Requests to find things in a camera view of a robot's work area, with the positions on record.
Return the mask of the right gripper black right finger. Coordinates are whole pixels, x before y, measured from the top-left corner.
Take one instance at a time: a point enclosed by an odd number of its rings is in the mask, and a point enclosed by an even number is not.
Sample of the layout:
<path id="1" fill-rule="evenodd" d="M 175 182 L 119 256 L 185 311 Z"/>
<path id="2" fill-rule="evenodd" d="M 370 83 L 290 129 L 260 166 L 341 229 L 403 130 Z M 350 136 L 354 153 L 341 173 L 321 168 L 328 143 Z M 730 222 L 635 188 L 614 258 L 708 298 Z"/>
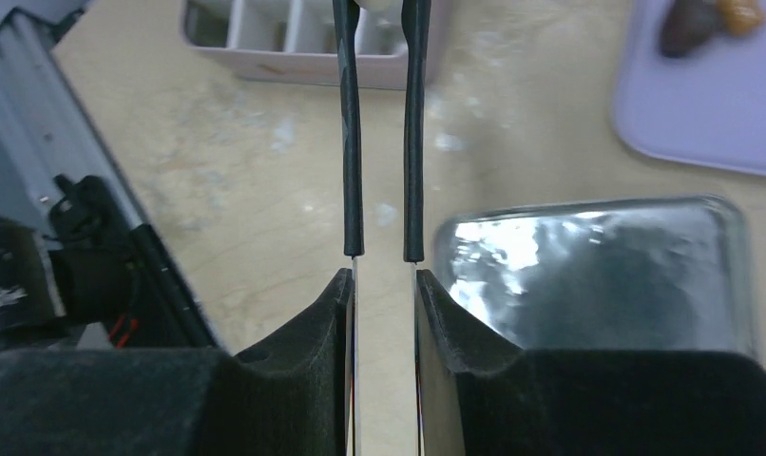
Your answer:
<path id="1" fill-rule="evenodd" d="M 424 248 L 424 107 L 431 2 L 406 1 L 404 260 L 411 266 L 417 452 L 526 455 L 520 350 L 460 307 L 428 269 Z"/>

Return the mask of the silver square tin lid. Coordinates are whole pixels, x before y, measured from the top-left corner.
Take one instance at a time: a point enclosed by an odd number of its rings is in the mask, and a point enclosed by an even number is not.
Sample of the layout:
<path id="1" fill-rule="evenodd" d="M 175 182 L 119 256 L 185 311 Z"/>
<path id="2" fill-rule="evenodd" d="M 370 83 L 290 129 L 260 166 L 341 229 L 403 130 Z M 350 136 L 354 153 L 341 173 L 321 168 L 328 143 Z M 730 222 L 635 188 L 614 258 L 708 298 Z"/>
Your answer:
<path id="1" fill-rule="evenodd" d="M 451 218 L 435 233 L 433 272 L 522 348 L 758 355 L 746 221 L 714 195 Z"/>

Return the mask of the caramel chocolate piece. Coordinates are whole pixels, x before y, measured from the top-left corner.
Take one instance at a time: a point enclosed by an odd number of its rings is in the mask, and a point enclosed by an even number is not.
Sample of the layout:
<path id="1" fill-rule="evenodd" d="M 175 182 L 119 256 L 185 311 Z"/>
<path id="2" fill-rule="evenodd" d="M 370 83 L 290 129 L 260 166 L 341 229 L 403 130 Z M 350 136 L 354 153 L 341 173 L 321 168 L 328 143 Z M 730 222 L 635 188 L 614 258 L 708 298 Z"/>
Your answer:
<path id="1" fill-rule="evenodd" d="M 766 22 L 766 12 L 757 0 L 718 0 L 726 30 L 733 36 L 748 35 Z"/>

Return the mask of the lavender plastic tray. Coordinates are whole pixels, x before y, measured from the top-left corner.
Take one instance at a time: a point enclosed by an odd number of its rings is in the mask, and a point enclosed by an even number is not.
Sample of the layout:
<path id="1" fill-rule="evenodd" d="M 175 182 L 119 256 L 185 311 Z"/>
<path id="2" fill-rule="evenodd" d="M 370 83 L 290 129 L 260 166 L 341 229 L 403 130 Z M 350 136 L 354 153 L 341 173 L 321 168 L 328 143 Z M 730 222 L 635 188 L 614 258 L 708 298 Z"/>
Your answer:
<path id="1" fill-rule="evenodd" d="M 668 8 L 630 4 L 612 98 L 618 136 L 649 157 L 766 176 L 766 22 L 669 59 L 657 45 Z"/>

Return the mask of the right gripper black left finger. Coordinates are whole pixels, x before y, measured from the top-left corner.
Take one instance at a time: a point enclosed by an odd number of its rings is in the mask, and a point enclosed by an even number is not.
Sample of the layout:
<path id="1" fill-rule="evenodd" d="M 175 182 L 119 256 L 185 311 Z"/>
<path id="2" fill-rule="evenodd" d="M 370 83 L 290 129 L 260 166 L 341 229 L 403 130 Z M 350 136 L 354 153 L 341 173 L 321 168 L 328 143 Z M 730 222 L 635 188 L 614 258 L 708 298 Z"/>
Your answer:
<path id="1" fill-rule="evenodd" d="M 341 100 L 344 254 L 365 252 L 355 33 L 360 6 L 333 3 Z M 239 352 L 250 404 L 250 455 L 357 455 L 357 268 L 340 269 L 316 301 Z"/>

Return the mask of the aluminium frame rail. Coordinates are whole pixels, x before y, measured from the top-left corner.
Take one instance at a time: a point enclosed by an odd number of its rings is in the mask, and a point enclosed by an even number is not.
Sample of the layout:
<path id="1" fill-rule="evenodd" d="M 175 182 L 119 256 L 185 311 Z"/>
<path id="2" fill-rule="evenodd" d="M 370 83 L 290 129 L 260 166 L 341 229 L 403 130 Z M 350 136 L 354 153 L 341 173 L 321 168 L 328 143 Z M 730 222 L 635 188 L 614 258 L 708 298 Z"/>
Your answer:
<path id="1" fill-rule="evenodd" d="M 67 9 L 0 1 L 0 349 L 100 324 L 113 348 L 218 341 L 56 65 Z"/>

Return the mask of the dark brown chocolate piece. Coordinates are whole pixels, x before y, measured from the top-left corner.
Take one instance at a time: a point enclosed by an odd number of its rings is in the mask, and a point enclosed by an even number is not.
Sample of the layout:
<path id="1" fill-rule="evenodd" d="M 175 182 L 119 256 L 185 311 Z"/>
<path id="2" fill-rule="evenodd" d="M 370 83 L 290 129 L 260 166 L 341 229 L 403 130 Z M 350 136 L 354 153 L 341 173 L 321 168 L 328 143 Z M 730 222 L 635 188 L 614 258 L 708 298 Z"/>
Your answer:
<path id="1" fill-rule="evenodd" d="M 658 52 L 665 58 L 683 58 L 708 43 L 722 29 L 716 1 L 672 1 L 661 22 Z"/>

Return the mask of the pink divided chocolate tin box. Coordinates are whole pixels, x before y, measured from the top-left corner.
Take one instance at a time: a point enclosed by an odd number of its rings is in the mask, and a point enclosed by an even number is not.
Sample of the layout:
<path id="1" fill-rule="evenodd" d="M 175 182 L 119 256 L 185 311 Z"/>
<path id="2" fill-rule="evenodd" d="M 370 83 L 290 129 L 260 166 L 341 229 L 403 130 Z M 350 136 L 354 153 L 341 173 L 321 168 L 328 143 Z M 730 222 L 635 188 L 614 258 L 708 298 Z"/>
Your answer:
<path id="1" fill-rule="evenodd" d="M 364 1 L 354 36 L 358 82 L 402 90 L 408 52 L 400 1 Z M 333 4 L 323 0 L 198 0 L 183 4 L 182 36 L 250 80 L 335 86 Z"/>

